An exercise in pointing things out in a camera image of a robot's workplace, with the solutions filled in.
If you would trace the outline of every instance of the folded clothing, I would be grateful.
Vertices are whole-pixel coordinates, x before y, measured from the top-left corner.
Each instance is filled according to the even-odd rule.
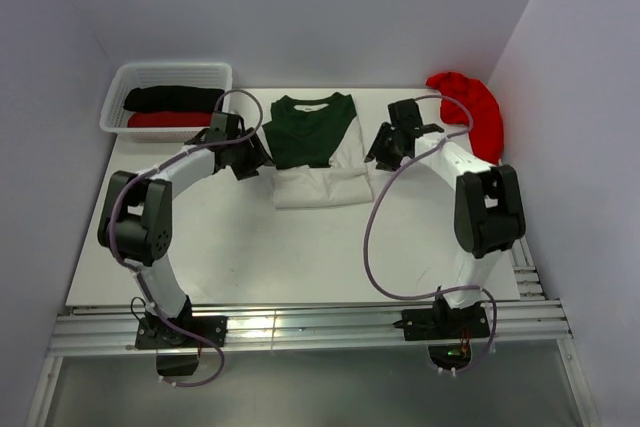
[[[153,114],[133,114],[127,122],[127,127],[208,127],[210,124],[211,114],[200,112],[155,112]]]
[[[201,89],[181,85],[159,85],[133,89],[124,99],[123,109],[129,112],[202,112],[210,114],[222,89]]]
[[[364,145],[353,98],[338,92],[326,99],[288,96],[271,105],[264,125],[276,165],[276,208],[330,207],[371,202]]]
[[[427,86],[453,97],[469,109],[473,117],[473,130],[469,132],[473,154],[486,162],[497,164],[504,149],[504,128],[500,107],[489,89],[481,81],[457,72],[429,77]],[[469,125],[466,114],[448,100],[440,104],[440,118],[446,124]]]

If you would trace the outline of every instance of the cable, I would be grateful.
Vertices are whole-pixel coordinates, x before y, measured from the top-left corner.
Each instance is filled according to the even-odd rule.
[[[493,311],[493,315],[492,315],[492,322],[491,322],[491,330],[489,332],[489,339],[487,340],[487,343],[484,346],[484,349],[480,352],[480,354],[478,354],[475,359],[473,359],[472,362],[469,363],[469,365],[467,365],[466,367],[458,370],[458,372],[465,372],[467,370],[472,369],[473,367],[475,367],[480,361],[482,361],[491,351],[491,345],[493,344],[493,341],[495,340],[496,337],[496,329],[498,327],[498,304],[496,302],[495,297],[493,297],[493,295],[491,295],[491,293],[485,289],[484,287],[480,286],[480,285],[460,285],[457,287],[451,287],[448,289],[442,289],[442,290],[437,290],[435,292],[429,292],[428,294],[420,294],[420,295],[397,295],[394,293],[389,292],[388,290],[386,290],[384,287],[382,287],[378,281],[375,279],[375,277],[373,276],[373,272],[371,271],[371,264],[369,263],[369,241],[371,238],[371,230],[373,229],[373,222],[376,219],[376,215],[378,214],[378,210],[380,209],[380,204],[382,203],[382,200],[384,199],[385,195],[387,195],[387,192],[389,191],[389,188],[391,188],[391,185],[393,185],[393,183],[398,179],[398,177],[400,177],[400,175],[407,170],[409,167],[411,167],[412,165],[420,162],[422,159],[429,157],[430,155],[436,153],[437,151],[439,151],[440,149],[442,149],[442,147],[444,146],[445,143],[447,143],[449,140],[455,138],[455,137],[459,137],[461,135],[466,135],[468,134],[471,129],[473,129],[473,116],[471,115],[471,112],[469,112],[469,109],[467,109],[461,102],[459,102],[458,100],[454,99],[453,97],[449,97],[447,95],[440,95],[440,94],[429,94],[429,95],[422,95],[420,97],[416,97],[414,100],[418,101],[418,100],[423,100],[423,99],[442,99],[442,100],[448,100],[449,102],[453,102],[455,105],[457,105],[458,107],[460,107],[462,109],[462,111],[466,114],[467,118],[469,119],[469,125],[459,131],[456,132],[452,132],[451,134],[447,134],[445,135],[440,142],[438,142],[438,144],[428,150],[427,152],[424,152],[416,157],[414,157],[413,159],[410,159],[407,163],[403,164],[402,166],[400,166],[400,168],[398,170],[396,170],[393,175],[389,178],[389,180],[387,181],[387,183],[384,185],[384,187],[382,188],[382,190],[380,191],[380,195],[378,196],[378,198],[375,200],[375,202],[373,203],[373,207],[371,209],[371,214],[369,215],[369,220],[367,221],[367,226],[365,228],[364,231],[364,242],[362,245],[362,256],[363,256],[363,260],[364,260],[364,270],[367,274],[367,278],[369,279],[369,282],[371,282],[371,285],[373,285],[373,287],[380,292],[382,295],[389,297],[390,299],[394,299],[394,300],[402,300],[402,301],[409,301],[409,302],[413,302],[416,300],[425,300],[425,299],[429,299],[432,297],[436,297],[436,296],[440,296],[440,295],[445,295],[445,294],[450,294],[453,292],[460,292],[463,290],[479,290],[480,292],[484,293],[488,298],[489,298],[489,302],[491,303],[491,308]]]
[[[138,314],[136,314],[135,311],[133,310],[133,303],[136,300],[139,300],[140,302],[142,302],[142,305],[144,305],[145,309],[147,308],[147,303],[144,301],[142,297],[134,297],[133,299],[131,299],[131,303],[129,304],[129,310],[131,311],[131,315],[133,315],[136,318],[136,320],[142,324],[142,319],[138,317]]]
[[[122,209],[122,204],[124,202],[124,198],[129,193],[129,191],[133,187],[135,187],[138,183],[142,182],[145,179],[148,179],[149,177],[152,177],[152,176],[156,175],[159,172],[162,172],[166,168],[168,168],[171,165],[175,164],[176,162],[184,159],[185,157],[193,154],[194,152],[198,152],[200,150],[208,149],[210,147],[223,147],[223,146],[226,146],[226,145],[240,144],[240,143],[250,139],[254,135],[256,135],[256,133],[258,132],[258,130],[262,126],[262,121],[264,120],[264,110],[262,108],[262,104],[260,103],[260,101],[251,92],[248,92],[248,91],[243,90],[243,89],[227,90],[224,94],[222,94],[218,98],[218,100],[216,101],[216,105],[214,106],[213,110],[214,111],[220,111],[222,109],[222,102],[223,102],[224,98],[227,97],[230,94],[233,94],[233,93],[246,95],[251,100],[253,100],[253,102],[258,107],[259,118],[258,118],[258,123],[256,124],[254,130],[252,130],[251,132],[249,132],[246,135],[243,135],[242,137],[238,137],[237,139],[225,140],[225,141],[222,141],[222,142],[210,142],[208,144],[196,145],[196,146],[192,147],[191,149],[183,150],[183,151],[179,152],[178,154],[174,155],[170,159],[168,159],[168,160],[164,161],[163,163],[161,163],[159,166],[157,166],[157,167],[155,167],[155,168],[153,168],[151,170],[148,170],[147,172],[143,172],[141,174],[138,174],[129,183],[127,183],[124,186],[124,188],[120,191],[120,194],[118,195],[115,203],[113,204],[113,209],[111,210],[111,220],[112,220],[112,222],[109,222],[109,227],[108,227],[108,229],[109,229],[109,250],[111,251],[111,255],[113,255],[113,258],[116,259],[116,261],[120,265],[122,265],[123,267],[129,269],[131,272],[133,272],[135,274],[135,277],[136,277],[136,280],[138,281],[140,289],[142,290],[142,293],[144,294],[144,296],[150,302],[150,307],[153,309],[153,312],[156,314],[156,316],[158,316],[158,318],[167,327],[169,327],[170,329],[174,330],[175,332],[178,332],[179,334],[182,334],[182,335],[185,335],[187,337],[190,337],[190,338],[192,338],[194,340],[197,340],[198,342],[201,342],[204,345],[207,345],[207,346],[213,348],[218,353],[218,355],[220,357],[220,365],[218,366],[218,369],[211,376],[207,377],[204,380],[201,380],[201,381],[198,381],[198,382],[175,382],[175,381],[173,381],[171,379],[167,379],[166,377],[162,378],[162,380],[164,382],[166,382],[168,384],[171,384],[171,385],[173,385],[175,387],[199,387],[201,385],[205,385],[205,384],[208,384],[209,382],[214,381],[220,375],[220,373],[222,372],[222,369],[224,368],[224,363],[225,363],[224,353],[222,352],[220,347],[218,347],[215,343],[213,343],[209,339],[206,339],[206,338],[204,338],[204,337],[202,337],[202,336],[200,336],[198,334],[195,334],[193,332],[189,332],[188,330],[185,330],[185,329],[183,329],[181,327],[178,327],[177,325],[175,325],[173,322],[171,322],[169,320],[169,318],[165,315],[164,312],[162,312],[160,307],[158,307],[157,302],[154,300],[153,294],[149,290],[149,286],[147,285],[144,277],[142,276],[142,268],[139,268],[139,267],[136,267],[135,265],[127,263],[122,258],[122,256],[120,255],[120,252],[118,252],[117,245],[116,245],[116,222],[115,222],[115,220],[120,215],[120,211]]]

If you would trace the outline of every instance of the green and white shirt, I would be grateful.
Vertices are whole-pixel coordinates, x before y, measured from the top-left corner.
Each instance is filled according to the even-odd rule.
[[[264,133],[276,165],[276,208],[310,208],[371,202],[362,132],[353,98],[284,96],[271,105]]]

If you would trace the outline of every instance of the glass panel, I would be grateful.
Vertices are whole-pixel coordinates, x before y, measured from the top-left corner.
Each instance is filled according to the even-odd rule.
[[[213,355],[203,360],[209,369],[217,362]],[[424,345],[230,353],[222,377],[194,389],[159,384],[152,357],[72,358],[64,362],[47,425],[549,427],[580,422],[557,344],[519,342],[497,345],[496,354],[457,379],[433,371]]]

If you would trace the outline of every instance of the black cloth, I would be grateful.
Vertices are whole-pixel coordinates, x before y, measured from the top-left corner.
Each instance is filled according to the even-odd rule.
[[[298,105],[322,105],[304,111]],[[319,100],[298,100],[285,95],[271,104],[271,122],[262,126],[278,170],[308,165],[327,168],[345,133],[357,117],[350,95],[336,92]]]
[[[146,89],[133,89],[124,99],[124,110],[151,114],[154,112],[201,112],[210,114],[220,96],[221,89],[200,89],[180,85],[159,85]]]

